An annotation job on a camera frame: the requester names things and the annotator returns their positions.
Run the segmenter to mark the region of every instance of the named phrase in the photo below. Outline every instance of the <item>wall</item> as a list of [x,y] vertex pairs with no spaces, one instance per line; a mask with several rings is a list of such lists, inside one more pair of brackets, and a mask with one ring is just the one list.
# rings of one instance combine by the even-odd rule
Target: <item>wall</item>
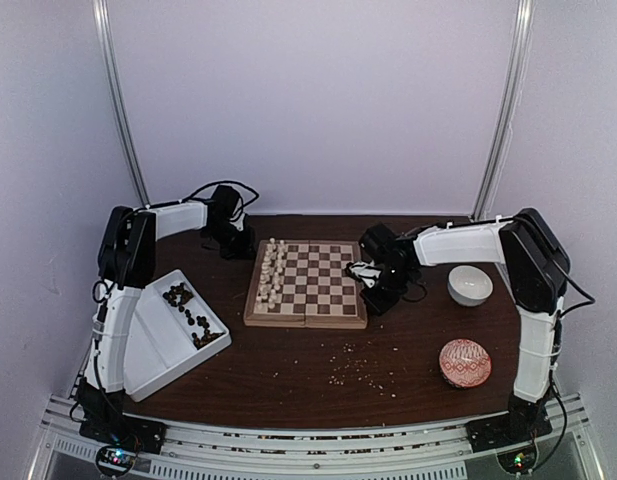
[[0,479],[22,478],[90,338],[113,205],[134,204],[89,0],[0,0]]
[[583,394],[617,479],[617,0],[537,2],[512,128],[492,213],[537,207],[597,297],[565,320],[559,378]]
[[110,3],[151,200],[235,178],[265,213],[471,213],[517,2]]

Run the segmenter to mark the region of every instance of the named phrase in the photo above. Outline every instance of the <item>red bowl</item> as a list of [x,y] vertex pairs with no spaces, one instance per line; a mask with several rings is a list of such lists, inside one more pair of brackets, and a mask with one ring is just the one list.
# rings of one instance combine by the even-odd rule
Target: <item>red bowl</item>
[[457,388],[478,387],[492,372],[488,352],[465,338],[452,340],[441,349],[439,365],[446,381]]

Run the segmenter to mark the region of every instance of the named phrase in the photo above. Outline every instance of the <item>plastic tray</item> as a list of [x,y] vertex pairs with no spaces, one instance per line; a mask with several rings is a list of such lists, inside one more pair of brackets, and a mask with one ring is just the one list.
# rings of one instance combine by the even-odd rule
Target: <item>plastic tray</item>
[[[203,327],[188,325],[185,314],[171,307],[163,294],[184,282],[194,297],[186,303],[193,318],[208,319],[211,333],[222,336],[197,350],[192,333]],[[148,285],[137,302],[126,347],[124,381],[126,393],[135,402],[152,395],[184,373],[205,362],[232,343],[228,328],[201,298],[181,270],[175,270]]]

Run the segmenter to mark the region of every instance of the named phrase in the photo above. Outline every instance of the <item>wooden tabletop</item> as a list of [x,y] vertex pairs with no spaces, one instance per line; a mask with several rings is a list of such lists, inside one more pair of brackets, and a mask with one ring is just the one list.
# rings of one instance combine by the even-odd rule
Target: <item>wooden tabletop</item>
[[[436,223],[424,217],[253,217],[257,238],[358,240],[383,221],[396,232]],[[494,292],[474,309],[450,298],[451,265],[425,269],[428,296],[400,302],[366,330],[246,327],[242,314],[253,261],[225,261],[202,249],[197,232],[158,244],[160,277],[181,269],[228,326],[232,345],[130,412],[170,420],[261,428],[400,425],[505,410],[517,369],[519,317],[492,265]],[[413,289],[412,296],[419,292]],[[441,377],[446,342],[469,338],[490,354],[493,372],[474,389]]]

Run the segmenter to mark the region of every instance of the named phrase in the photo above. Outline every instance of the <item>chessboard square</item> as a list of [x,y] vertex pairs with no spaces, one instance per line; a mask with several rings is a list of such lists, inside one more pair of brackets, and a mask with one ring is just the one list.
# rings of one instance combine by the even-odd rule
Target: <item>chessboard square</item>
[[283,315],[292,315],[294,312],[294,307],[292,303],[282,303],[279,309],[279,312]]

